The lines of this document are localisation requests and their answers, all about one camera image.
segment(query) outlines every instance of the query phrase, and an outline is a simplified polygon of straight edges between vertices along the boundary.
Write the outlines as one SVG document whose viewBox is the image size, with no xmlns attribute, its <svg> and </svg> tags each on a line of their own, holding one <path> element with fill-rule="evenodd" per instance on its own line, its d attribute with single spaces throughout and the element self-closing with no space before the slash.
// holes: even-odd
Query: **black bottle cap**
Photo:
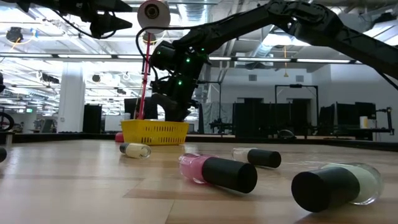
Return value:
<svg viewBox="0 0 398 224">
<path fill-rule="evenodd" d="M 282 158 L 279 152 L 251 149 L 248 152 L 248 161 L 255 166 L 277 168 L 280 166 Z"/>
<path fill-rule="evenodd" d="M 339 207 L 356 199 L 359 191 L 358 179 L 342 167 L 301 172 L 292 181 L 294 200 L 309 212 Z"/>
<path fill-rule="evenodd" d="M 203 163 L 201 174 L 208 183 L 242 193 L 251 192 L 257 184 L 254 165 L 217 157 L 208 158 Z"/>
<path fill-rule="evenodd" d="M 121 153 L 125 154 L 127 147 L 130 145 L 130 143 L 123 143 L 119 146 L 119 150 Z"/>
<path fill-rule="evenodd" d="M 7 151 L 5 148 L 0 147 L 0 162 L 6 160 L 7 158 Z"/>
</svg>

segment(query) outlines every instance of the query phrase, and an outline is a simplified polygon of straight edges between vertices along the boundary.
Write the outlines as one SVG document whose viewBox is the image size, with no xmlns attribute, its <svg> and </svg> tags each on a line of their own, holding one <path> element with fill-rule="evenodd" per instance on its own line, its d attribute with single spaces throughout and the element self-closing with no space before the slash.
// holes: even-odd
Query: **red stick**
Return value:
<svg viewBox="0 0 398 224">
<path fill-rule="evenodd" d="M 149 61 L 149 47 L 150 47 L 150 33 L 148 33 L 148 42 L 147 42 L 147 60 L 145 60 L 145 72 L 144 72 L 144 78 L 142 79 L 142 96 L 141 96 L 141 102 L 139 105 L 139 114 L 138 114 L 138 119 L 144 119 L 144 100 L 145 100 L 145 91 L 147 88 L 147 77 L 148 77 L 148 68 L 149 64 L 147 63 Z"/>
</svg>

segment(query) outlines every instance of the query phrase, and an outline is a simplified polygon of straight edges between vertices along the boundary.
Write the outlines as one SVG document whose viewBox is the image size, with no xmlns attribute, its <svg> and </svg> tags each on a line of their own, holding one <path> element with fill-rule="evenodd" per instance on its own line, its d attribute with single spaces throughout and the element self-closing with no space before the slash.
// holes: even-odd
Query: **wooden table surface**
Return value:
<svg viewBox="0 0 398 224">
<path fill-rule="evenodd" d="M 184 152 L 231 158 L 233 147 L 279 151 L 278 169 L 257 168 L 250 194 L 184 179 Z M 368 206 L 321 213 L 300 208 L 290 193 L 295 174 L 327 162 L 365 162 L 385 180 Z M 152 148 L 131 159 L 113 141 L 15 144 L 0 164 L 0 223 L 398 223 L 398 154 L 331 146 L 187 143 Z"/>
</svg>

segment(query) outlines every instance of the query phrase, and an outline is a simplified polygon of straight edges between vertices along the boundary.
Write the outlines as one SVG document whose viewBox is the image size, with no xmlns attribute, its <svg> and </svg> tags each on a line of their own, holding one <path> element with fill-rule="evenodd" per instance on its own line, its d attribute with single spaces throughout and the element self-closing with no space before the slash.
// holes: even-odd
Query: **robotic arm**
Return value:
<svg viewBox="0 0 398 224">
<path fill-rule="evenodd" d="M 128 21 L 112 16 L 109 12 L 132 12 L 132 8 L 122 0 L 3 0 L 17 3 L 25 12 L 29 11 L 31 4 L 58 11 L 59 15 L 71 14 L 81 18 L 83 22 L 90 22 L 90 31 L 94 38 L 100 39 L 107 32 L 128 29 L 132 24 Z"/>
<path fill-rule="evenodd" d="M 156 80 L 152 99 L 166 112 L 166 121 L 183 121 L 208 54 L 225 42 L 273 24 L 298 40 L 333 48 L 365 65 L 398 79 L 398 49 L 368 37 L 342 23 L 327 7 L 302 1 L 271 0 L 248 12 L 192 29 L 172 44 L 163 41 L 154 50 L 150 64 L 174 71 L 168 80 Z"/>
</svg>

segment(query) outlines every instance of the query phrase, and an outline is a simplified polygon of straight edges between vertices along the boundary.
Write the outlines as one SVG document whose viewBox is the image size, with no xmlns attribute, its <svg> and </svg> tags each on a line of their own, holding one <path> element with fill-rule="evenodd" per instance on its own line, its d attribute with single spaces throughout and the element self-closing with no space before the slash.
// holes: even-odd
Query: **white column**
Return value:
<svg viewBox="0 0 398 224">
<path fill-rule="evenodd" d="M 31 113 L 25 112 L 23 115 L 24 119 L 22 122 L 24 122 L 24 129 L 22 130 L 22 132 L 24 134 L 26 133 L 33 133 L 32 130 L 35 129 L 35 120 L 37 119 L 37 108 L 30 108 L 28 107 L 28 109 L 32 109 Z"/>
<path fill-rule="evenodd" d="M 82 63 L 64 63 L 57 132 L 83 130 L 86 83 Z"/>
</svg>

